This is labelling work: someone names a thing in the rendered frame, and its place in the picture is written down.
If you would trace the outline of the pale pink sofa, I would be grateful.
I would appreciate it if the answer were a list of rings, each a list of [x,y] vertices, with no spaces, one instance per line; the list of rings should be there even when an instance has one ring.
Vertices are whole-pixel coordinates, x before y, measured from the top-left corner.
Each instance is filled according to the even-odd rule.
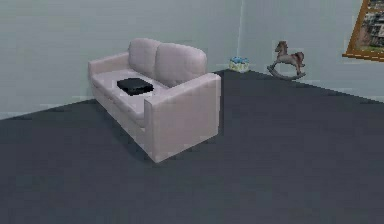
[[[95,99],[154,162],[219,132],[221,77],[197,48],[135,38],[128,50],[88,63]],[[119,80],[140,78],[154,90],[130,96]]]

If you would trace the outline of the blue and yellow basket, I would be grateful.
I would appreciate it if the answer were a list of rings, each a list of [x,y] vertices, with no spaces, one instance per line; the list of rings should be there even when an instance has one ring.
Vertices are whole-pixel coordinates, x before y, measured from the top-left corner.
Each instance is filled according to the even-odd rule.
[[[245,73],[249,70],[249,60],[247,58],[242,58],[242,57],[232,57],[229,62],[229,69],[240,72],[240,73]]]

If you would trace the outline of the wooden framed window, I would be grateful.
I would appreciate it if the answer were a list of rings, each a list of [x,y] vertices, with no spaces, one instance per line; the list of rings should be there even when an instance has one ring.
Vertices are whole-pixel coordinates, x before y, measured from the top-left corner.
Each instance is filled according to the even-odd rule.
[[[343,57],[384,62],[384,0],[362,0]]]

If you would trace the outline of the black flat box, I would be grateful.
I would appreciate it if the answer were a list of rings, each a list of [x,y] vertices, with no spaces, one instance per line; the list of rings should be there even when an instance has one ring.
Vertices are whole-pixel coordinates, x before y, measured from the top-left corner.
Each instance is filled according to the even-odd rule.
[[[154,90],[151,83],[140,78],[128,78],[119,80],[117,86],[130,96],[140,95]]]

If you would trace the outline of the brown rocking horse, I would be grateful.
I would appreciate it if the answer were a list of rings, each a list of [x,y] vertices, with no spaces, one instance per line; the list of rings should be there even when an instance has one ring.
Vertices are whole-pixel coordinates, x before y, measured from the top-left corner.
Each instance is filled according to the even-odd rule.
[[[272,65],[269,65],[267,67],[267,70],[274,76],[282,80],[296,80],[299,78],[302,78],[305,76],[305,73],[301,71],[301,68],[305,66],[303,63],[304,60],[304,53],[303,52],[296,52],[293,54],[289,54],[287,52],[288,46],[286,41],[280,41],[276,48],[275,51],[277,52],[276,60],[273,62]],[[283,63],[283,64],[289,64],[292,65],[296,68],[296,75],[295,76],[284,76],[281,75],[279,72],[275,70],[275,66],[278,63]]]

